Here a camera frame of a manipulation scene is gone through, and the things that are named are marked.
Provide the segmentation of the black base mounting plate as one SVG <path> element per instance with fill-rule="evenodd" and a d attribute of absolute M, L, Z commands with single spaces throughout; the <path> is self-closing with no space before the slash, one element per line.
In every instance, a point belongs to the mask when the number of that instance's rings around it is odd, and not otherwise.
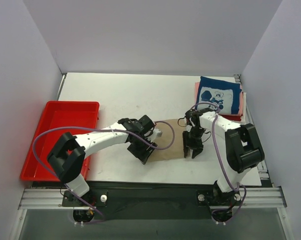
<path fill-rule="evenodd" d="M 222 193 L 217 184 L 89 181 L 89 192 L 76 198 L 69 190 L 62 206 L 76 220 L 229 220 L 242 193 Z"/>

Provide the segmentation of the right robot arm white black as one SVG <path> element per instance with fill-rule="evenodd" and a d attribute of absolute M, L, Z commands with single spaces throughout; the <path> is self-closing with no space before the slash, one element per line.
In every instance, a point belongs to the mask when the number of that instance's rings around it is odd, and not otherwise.
<path fill-rule="evenodd" d="M 224 204 L 230 194 L 239 191 L 245 175 L 265 159 L 256 127 L 240 124 L 222 117 L 217 105 L 214 109 L 194 106 L 184 115 L 185 130 L 182 132 L 183 155 L 192 159 L 204 150 L 202 137 L 206 131 L 211 139 L 222 175 L 214 182 L 212 199 Z"/>

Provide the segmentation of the aluminium frame rail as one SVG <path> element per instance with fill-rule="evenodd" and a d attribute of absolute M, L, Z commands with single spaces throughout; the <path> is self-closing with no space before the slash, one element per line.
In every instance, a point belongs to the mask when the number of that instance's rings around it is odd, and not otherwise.
<path fill-rule="evenodd" d="M 212 190 L 199 187 L 110 187 L 95 188 L 84 197 L 83 203 L 67 190 L 31 188 L 24 190 L 18 208 L 20 210 L 72 209 L 84 210 L 89 205 L 98 209 L 119 205 L 168 204 L 175 208 L 187 204 L 213 208 L 238 206 L 243 208 L 285 208 L 287 203 L 279 187 L 248 187 L 225 198 L 216 198 Z"/>

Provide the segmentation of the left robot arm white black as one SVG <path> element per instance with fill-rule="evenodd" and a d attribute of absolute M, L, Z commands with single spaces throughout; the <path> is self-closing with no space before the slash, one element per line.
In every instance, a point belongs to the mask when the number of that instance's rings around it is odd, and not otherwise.
<path fill-rule="evenodd" d="M 122 118 L 99 131 L 62 134 L 47 155 L 47 162 L 60 182 L 74 193 L 75 202 L 86 206 L 92 199 L 90 187 L 81 174 L 87 157 L 114 145 L 130 143 L 127 150 L 145 164 L 158 146 L 155 139 L 161 136 L 162 131 L 147 115 L 138 120 Z"/>

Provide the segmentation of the beige t-shirt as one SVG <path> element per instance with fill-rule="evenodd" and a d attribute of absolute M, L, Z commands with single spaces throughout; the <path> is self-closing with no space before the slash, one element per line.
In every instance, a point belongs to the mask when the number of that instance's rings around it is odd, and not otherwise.
<path fill-rule="evenodd" d="M 183 131 L 186 130 L 184 119 L 165 119 L 163 121 L 172 126 L 175 133 L 174 142 L 168 149 L 155 149 L 148 158 L 147 163 L 163 162 L 184 158 Z M 161 130 L 162 132 L 161 137 L 155 139 L 155 143 L 159 148 L 167 147 L 173 139 L 173 131 L 166 123 L 156 124 L 156 128 Z"/>

